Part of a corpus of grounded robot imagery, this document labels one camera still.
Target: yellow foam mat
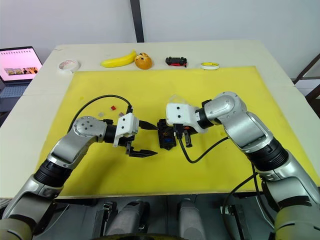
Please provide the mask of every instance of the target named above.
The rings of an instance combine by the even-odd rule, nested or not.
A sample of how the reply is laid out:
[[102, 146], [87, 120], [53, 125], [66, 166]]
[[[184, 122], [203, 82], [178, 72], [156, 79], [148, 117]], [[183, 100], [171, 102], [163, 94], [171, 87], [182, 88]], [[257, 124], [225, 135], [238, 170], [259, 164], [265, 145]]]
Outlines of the yellow foam mat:
[[[200, 107], [201, 102], [225, 91], [237, 93], [248, 111], [255, 113], [269, 127], [319, 185], [312, 164], [253, 66], [218, 70], [76, 72], [43, 145], [38, 166], [66, 134], [78, 109], [95, 97], [106, 94], [123, 96], [133, 105], [133, 114], [137, 118], [157, 125], [158, 120], [166, 116], [166, 104], [171, 96], [178, 95], [189, 104]], [[118, 114], [125, 113], [126, 109], [126, 103], [120, 99], [104, 98], [92, 103], [80, 116], [113, 119], [116, 124]], [[192, 135], [193, 147], [187, 148], [191, 159], [225, 136], [221, 125], [209, 128], [205, 134]], [[155, 130], [139, 129], [132, 146], [135, 150], [153, 150], [158, 154], [145, 158], [128, 157], [124, 147], [94, 143], [72, 172], [60, 196], [221, 193], [231, 191], [252, 174], [249, 160], [230, 140], [221, 143], [196, 164], [187, 162], [179, 146], [170, 151], [160, 149]], [[240, 190], [254, 190], [253, 182]]]

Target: white table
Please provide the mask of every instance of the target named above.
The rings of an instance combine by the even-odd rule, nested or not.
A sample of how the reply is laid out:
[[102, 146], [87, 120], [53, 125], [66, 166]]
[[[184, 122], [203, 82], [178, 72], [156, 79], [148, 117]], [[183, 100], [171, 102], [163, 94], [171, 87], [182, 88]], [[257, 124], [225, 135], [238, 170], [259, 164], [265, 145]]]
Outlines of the white table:
[[320, 175], [320, 120], [259, 41], [59, 45], [0, 128], [0, 198], [14, 197], [35, 171], [43, 143], [73, 77], [59, 72], [58, 64], [75, 59], [81, 63], [79, 71], [138, 70], [134, 64], [118, 68], [100, 66], [102, 60], [126, 55], [132, 49], [148, 53], [154, 62], [153, 69], [172, 68], [165, 63], [168, 56], [187, 58], [188, 68], [199, 68], [200, 63], [206, 61], [217, 62], [221, 67], [256, 66]]

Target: yellow banana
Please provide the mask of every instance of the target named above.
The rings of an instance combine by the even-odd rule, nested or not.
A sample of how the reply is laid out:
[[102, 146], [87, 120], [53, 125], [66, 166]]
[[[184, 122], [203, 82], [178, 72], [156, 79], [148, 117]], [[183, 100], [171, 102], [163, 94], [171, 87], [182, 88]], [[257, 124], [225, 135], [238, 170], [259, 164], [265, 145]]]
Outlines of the yellow banana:
[[135, 50], [133, 50], [130, 54], [122, 56], [122, 57], [117, 57], [117, 58], [112, 58], [108, 60], [104, 60], [101, 62], [101, 66], [105, 68], [114, 68], [114, 67], [121, 67], [127, 64], [132, 63], [135, 60], [135, 57], [137, 56], [137, 53]]

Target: black wall trim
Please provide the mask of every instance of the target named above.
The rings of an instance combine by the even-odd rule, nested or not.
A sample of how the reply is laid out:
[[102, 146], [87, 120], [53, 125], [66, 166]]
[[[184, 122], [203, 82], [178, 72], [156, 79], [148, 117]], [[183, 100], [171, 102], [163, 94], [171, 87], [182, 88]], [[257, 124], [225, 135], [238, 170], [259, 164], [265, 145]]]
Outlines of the black wall trim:
[[135, 37], [137, 43], [144, 43], [144, 30], [142, 28], [141, 10], [140, 10], [140, 0], [130, 0], [131, 12], [135, 30]]

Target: tape roll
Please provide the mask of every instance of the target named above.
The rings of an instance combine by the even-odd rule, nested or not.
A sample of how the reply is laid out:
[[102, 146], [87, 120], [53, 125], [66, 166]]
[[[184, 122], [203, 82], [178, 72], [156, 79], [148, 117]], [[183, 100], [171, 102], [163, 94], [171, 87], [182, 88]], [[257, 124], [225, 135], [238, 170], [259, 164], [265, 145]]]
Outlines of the tape roll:
[[80, 63], [76, 60], [65, 60], [58, 65], [62, 72], [74, 73], [80, 68]]
[[201, 68], [206, 70], [216, 70], [220, 68], [220, 65], [216, 62], [203, 62], [201, 63]]

